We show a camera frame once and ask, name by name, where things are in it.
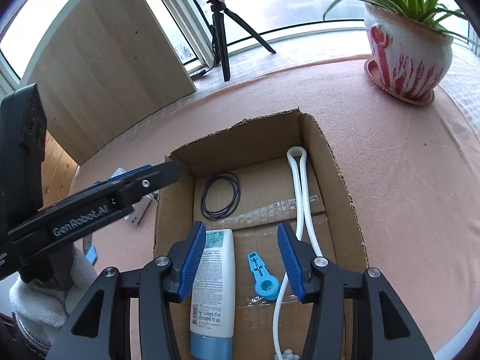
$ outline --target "red and white pot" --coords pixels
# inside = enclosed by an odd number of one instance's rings
[[[381,80],[399,96],[419,99],[452,63],[453,37],[417,21],[365,4],[365,27]]]

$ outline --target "white lotion tube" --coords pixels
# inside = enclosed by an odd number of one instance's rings
[[[234,318],[233,233],[209,230],[191,293],[191,355],[199,360],[231,360]]]

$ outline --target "black cable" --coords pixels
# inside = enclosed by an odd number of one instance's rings
[[[207,196],[207,192],[209,188],[217,180],[228,181],[232,186],[233,196],[230,203],[227,204],[224,208],[221,208],[220,210],[212,211],[207,209],[207,207],[205,207],[205,198]],[[205,187],[203,188],[203,191],[202,191],[202,197],[200,198],[200,212],[206,219],[209,219],[211,221],[227,218],[228,216],[232,215],[232,213],[237,209],[239,202],[240,202],[240,182],[239,182],[238,176],[230,172],[218,173],[210,177],[205,183]]]
[[[192,74],[190,76],[192,80],[203,77],[205,74],[207,74],[209,71],[211,71],[213,68],[216,68],[220,64],[220,50],[218,48],[217,32],[215,30],[215,27],[212,25],[210,26],[210,32],[212,33],[212,50],[214,53],[212,67],[208,70],[202,69],[201,71]]]

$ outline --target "tripod leg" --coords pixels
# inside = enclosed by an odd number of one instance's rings
[[[243,28],[246,32],[253,36],[258,41],[258,43],[265,47],[269,52],[275,54],[275,50],[272,48],[272,46],[265,42],[265,40],[258,33],[256,33],[255,30],[250,27],[239,15],[237,15],[235,12],[232,12],[228,8],[225,8],[223,12],[234,22],[236,22],[241,28]]]
[[[230,63],[229,52],[227,50],[227,40],[225,36],[223,13],[220,11],[213,12],[213,24],[217,32],[217,43],[220,51],[220,61],[222,62],[223,80],[227,82],[230,81]]]

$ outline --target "white cloth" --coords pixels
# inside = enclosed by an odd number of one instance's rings
[[[41,288],[36,280],[24,283],[21,278],[10,289],[10,302],[30,335],[27,339],[33,338],[50,348],[70,313],[97,278],[93,266],[76,247],[70,273],[73,286],[68,291]]]

